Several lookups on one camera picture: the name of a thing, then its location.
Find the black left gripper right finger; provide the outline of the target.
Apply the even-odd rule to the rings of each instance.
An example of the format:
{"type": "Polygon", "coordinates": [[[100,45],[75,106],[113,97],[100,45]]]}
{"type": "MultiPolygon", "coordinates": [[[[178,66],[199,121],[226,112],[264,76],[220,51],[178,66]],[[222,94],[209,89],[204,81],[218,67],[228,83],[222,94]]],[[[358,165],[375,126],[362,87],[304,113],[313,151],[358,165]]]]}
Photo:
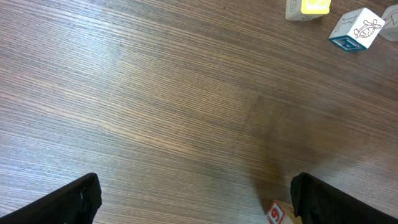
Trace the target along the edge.
{"type": "Polygon", "coordinates": [[[293,177],[290,196],[303,224],[397,224],[397,218],[306,172],[293,177]]]}

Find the white and blue block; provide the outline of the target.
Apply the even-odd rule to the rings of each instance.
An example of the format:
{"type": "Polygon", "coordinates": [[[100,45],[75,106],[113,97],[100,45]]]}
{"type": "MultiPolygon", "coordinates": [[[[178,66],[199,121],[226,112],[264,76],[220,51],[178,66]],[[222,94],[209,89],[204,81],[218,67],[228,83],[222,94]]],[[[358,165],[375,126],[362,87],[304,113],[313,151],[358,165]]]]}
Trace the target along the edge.
{"type": "Polygon", "coordinates": [[[385,20],[368,8],[343,14],[329,41],[347,51],[367,50],[384,27],[385,20]]]}

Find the yellow top block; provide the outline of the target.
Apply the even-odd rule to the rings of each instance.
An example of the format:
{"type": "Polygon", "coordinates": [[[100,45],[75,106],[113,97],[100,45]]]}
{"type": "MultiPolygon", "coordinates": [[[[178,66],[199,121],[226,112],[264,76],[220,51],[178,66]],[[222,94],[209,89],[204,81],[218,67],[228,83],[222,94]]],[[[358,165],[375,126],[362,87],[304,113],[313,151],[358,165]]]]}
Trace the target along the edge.
{"type": "Polygon", "coordinates": [[[286,0],[285,19],[309,21],[330,11],[331,0],[286,0]]]}

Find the red letter I block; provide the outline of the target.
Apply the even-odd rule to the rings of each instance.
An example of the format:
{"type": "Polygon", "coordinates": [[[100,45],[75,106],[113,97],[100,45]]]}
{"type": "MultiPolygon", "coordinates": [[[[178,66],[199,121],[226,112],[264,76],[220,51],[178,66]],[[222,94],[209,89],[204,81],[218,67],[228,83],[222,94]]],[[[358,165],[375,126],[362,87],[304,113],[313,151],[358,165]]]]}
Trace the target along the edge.
{"type": "Polygon", "coordinates": [[[389,6],[382,15],[385,24],[379,35],[392,42],[397,42],[397,21],[398,21],[398,8],[397,5],[389,6]]]}

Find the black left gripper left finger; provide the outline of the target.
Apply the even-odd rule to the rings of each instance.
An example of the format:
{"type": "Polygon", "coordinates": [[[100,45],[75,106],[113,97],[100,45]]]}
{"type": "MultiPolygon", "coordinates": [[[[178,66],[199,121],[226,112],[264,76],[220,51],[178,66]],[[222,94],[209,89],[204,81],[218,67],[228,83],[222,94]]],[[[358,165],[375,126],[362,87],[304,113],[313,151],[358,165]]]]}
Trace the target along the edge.
{"type": "Polygon", "coordinates": [[[1,217],[1,224],[92,224],[102,205],[97,174],[88,173],[48,195],[1,217]]]}

